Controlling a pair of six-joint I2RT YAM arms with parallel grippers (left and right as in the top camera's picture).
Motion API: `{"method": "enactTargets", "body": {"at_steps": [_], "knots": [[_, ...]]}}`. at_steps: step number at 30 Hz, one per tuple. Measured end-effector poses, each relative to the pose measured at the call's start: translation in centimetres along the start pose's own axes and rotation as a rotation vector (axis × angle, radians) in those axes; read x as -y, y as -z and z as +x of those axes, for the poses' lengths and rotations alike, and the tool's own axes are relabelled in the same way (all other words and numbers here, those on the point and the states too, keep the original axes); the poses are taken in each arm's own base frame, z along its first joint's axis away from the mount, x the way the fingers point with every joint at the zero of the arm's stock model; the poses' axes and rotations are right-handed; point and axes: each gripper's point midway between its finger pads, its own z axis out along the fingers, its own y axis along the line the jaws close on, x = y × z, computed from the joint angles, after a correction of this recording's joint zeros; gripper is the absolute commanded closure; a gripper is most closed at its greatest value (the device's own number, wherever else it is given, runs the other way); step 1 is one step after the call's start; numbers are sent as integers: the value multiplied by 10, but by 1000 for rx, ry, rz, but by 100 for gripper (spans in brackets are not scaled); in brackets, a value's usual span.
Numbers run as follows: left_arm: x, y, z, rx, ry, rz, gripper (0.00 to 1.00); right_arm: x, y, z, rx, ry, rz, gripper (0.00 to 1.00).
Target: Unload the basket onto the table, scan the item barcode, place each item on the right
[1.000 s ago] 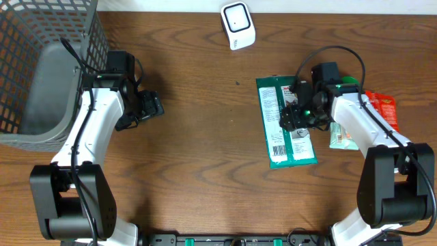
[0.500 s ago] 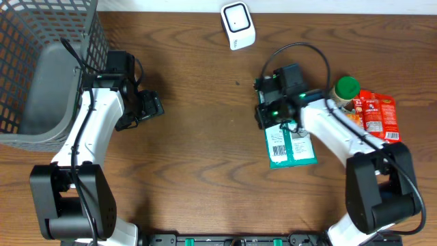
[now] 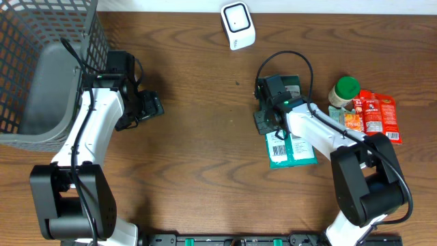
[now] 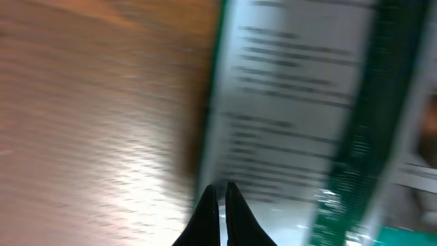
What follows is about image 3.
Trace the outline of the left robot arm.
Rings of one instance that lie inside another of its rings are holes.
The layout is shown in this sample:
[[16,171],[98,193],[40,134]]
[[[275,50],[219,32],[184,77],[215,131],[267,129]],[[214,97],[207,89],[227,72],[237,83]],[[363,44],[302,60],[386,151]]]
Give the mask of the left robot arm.
[[144,245],[139,227],[117,215],[103,172],[113,131],[136,128],[164,113],[157,92],[139,90],[139,60],[111,51],[104,71],[89,74],[68,138],[29,181],[42,236],[66,245]]

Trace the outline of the green white packet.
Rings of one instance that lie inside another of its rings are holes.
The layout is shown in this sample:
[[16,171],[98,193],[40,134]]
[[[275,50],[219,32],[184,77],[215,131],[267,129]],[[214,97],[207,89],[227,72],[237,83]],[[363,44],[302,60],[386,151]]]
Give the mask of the green white packet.
[[[266,103],[259,99],[259,111],[267,109]],[[290,134],[285,138],[285,131],[264,135],[271,169],[298,167],[317,164],[313,146],[306,140]]]

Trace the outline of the red snack packet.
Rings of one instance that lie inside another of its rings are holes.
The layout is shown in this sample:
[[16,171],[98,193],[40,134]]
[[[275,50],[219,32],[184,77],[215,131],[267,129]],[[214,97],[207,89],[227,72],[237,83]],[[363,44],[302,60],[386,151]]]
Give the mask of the red snack packet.
[[383,133],[393,144],[402,144],[393,97],[369,90],[361,90],[364,131],[367,135]]

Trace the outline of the small orange white carton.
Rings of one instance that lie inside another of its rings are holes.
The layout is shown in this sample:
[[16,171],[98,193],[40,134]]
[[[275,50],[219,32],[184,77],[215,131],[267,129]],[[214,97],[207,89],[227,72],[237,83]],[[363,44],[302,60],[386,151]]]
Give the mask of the small orange white carton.
[[362,123],[361,116],[356,113],[344,113],[344,125],[345,127],[358,131],[358,132],[364,132],[364,127]]

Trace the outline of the light teal wipes pack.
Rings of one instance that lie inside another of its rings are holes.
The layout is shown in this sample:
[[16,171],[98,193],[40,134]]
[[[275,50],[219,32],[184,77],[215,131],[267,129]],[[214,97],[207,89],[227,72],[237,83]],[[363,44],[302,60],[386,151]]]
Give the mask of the light teal wipes pack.
[[346,116],[347,115],[355,115],[355,110],[348,111],[344,107],[336,108],[334,106],[328,107],[329,116],[335,120],[336,122],[345,125],[346,124]]

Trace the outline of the narrow red stick packet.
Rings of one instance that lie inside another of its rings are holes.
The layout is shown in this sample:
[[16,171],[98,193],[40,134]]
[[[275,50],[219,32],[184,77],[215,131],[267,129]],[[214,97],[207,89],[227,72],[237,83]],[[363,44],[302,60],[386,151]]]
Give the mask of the narrow red stick packet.
[[353,99],[353,105],[354,110],[356,112],[356,115],[359,116],[359,124],[360,124],[360,132],[365,132],[365,123],[364,123],[364,117],[363,117],[363,102],[362,100],[357,96]]

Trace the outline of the green lid jar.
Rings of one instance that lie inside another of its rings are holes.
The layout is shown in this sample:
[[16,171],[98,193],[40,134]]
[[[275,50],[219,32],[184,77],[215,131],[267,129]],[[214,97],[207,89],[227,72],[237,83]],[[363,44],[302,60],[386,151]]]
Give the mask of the green lid jar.
[[341,77],[328,94],[328,100],[334,107],[345,107],[360,92],[361,85],[354,77]]

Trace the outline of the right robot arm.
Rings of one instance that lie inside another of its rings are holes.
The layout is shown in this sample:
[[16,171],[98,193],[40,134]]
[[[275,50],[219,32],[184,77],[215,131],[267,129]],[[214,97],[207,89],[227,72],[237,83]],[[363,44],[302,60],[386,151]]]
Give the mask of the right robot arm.
[[254,94],[260,102],[254,114],[260,135],[300,137],[331,163],[340,212],[321,234],[293,234],[290,245],[401,245],[400,236],[372,235],[411,201],[389,138],[339,124],[304,96],[292,96],[279,75],[257,79]]

